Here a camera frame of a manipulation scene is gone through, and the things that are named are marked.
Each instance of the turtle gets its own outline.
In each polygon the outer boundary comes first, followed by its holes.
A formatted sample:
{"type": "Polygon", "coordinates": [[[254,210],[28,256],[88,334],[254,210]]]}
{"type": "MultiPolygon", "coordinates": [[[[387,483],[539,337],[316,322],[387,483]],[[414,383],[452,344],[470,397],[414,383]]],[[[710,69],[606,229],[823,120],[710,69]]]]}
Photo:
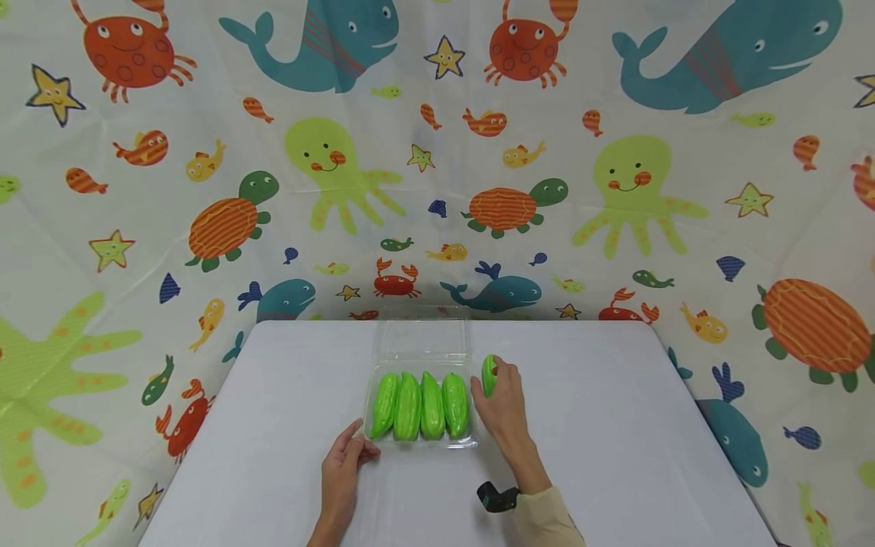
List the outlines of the turtle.
{"type": "Polygon", "coordinates": [[[262,236],[262,229],[256,224],[270,222],[270,213],[258,212],[256,207],[277,195],[278,191],[277,178],[266,171],[251,172],[243,177],[238,192],[240,197],[216,201],[192,222],[188,248],[194,253],[194,258],[185,265],[200,263],[200,269],[206,273],[219,267],[222,255],[229,262],[240,258],[243,242],[247,238],[262,236]]]}
{"type": "Polygon", "coordinates": [[[492,237],[504,237],[505,230],[516,228],[521,234],[529,231],[529,222],[540,226],[543,215],[536,212],[538,207],[555,205],[568,197],[568,185],[561,179],[545,179],[535,185],[529,193],[512,188],[496,187],[478,193],[471,198],[468,213],[462,213],[468,227],[478,232],[492,229],[492,237]]]}
{"type": "Polygon", "coordinates": [[[753,325],[769,329],[766,350],[775,359],[793,355],[810,367],[811,382],[827,385],[839,374],[848,393],[857,389],[857,369],[875,382],[875,335],[850,304],[835,292],[804,279],[781,279],[768,291],[757,285],[762,304],[753,325]]]}

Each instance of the plastic container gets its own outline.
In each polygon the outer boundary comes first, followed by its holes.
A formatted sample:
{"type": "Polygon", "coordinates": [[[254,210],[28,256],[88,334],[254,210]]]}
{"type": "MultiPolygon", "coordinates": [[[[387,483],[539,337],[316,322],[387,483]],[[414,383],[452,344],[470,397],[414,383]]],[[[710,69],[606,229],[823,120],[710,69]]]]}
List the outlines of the plastic container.
{"type": "Polygon", "coordinates": [[[403,450],[420,448],[472,448],[479,443],[477,420],[471,399],[471,329],[467,311],[448,306],[400,306],[381,311],[374,344],[374,370],[367,385],[364,414],[365,436],[381,448],[396,446],[403,450]],[[468,398],[468,427],[461,438],[450,438],[444,429],[441,438],[427,439],[420,431],[414,441],[395,440],[392,430],[379,438],[370,438],[374,425],[374,404],[380,380],[386,374],[401,376],[409,372],[422,386],[423,372],[428,371],[443,386],[450,373],[465,381],[468,398]]]}

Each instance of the sleeve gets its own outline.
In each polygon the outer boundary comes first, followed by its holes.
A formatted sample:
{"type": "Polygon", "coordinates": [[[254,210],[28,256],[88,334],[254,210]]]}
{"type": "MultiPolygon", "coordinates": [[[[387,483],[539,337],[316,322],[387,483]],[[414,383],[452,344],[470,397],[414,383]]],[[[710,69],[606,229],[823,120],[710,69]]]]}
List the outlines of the sleeve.
{"type": "Polygon", "coordinates": [[[514,520],[526,547],[586,547],[555,487],[539,494],[520,494],[514,520]]]}

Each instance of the green octopus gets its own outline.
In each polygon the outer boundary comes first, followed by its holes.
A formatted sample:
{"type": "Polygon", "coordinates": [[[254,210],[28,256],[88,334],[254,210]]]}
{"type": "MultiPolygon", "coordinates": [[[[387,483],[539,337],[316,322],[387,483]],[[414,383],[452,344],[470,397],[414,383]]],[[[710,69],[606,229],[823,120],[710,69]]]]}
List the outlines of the green octopus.
{"type": "Polygon", "coordinates": [[[390,171],[359,169],[353,138],[334,120],[314,117],[295,123],[286,131],[285,151],[292,164],[322,189],[310,218],[313,230],[322,231],[329,211],[337,206],[343,228],[355,235],[355,221],[349,212],[348,201],[357,205],[374,224],[382,226],[382,218],[368,203],[369,193],[394,213],[407,215],[378,187],[380,183],[401,182],[401,175],[390,171]]]}
{"type": "Polygon", "coordinates": [[[608,144],[592,169],[596,186],[605,198],[605,210],[574,234],[571,241],[575,247],[585,245],[596,232],[610,225],[605,239],[605,256],[610,260],[617,255],[620,231],[628,223],[638,250],[650,256],[647,224],[656,219],[671,248],[679,255],[685,254],[687,246],[677,234],[671,215],[703,219],[709,212],[692,201],[660,195],[670,170],[671,148],[659,137],[633,135],[608,144]]]}
{"type": "Polygon", "coordinates": [[[125,347],[139,331],[84,334],[103,308],[103,293],[82,299],[45,340],[30,340],[0,317],[0,475],[12,501],[31,508],[46,495],[46,477],[33,453],[33,432],[41,427],[74,446],[92,445],[101,431],[77,417],[54,410],[56,397],[102,393],[128,383],[127,376],[73,369],[73,361],[125,347]]]}

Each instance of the white table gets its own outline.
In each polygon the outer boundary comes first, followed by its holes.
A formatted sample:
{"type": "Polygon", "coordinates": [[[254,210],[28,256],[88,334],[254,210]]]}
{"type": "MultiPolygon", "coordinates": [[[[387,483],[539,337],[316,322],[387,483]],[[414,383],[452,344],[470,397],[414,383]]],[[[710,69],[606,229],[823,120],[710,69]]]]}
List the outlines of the white table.
{"type": "MultiPolygon", "coordinates": [[[[304,545],[319,464],[359,416],[373,321],[255,327],[142,547],[304,545]]],[[[517,363],[529,427],[590,547],[774,547],[653,331],[640,322],[473,321],[473,366],[517,363]]],[[[475,490],[514,485],[476,449],[385,451],[362,470],[344,545],[519,545],[475,490]]]]}

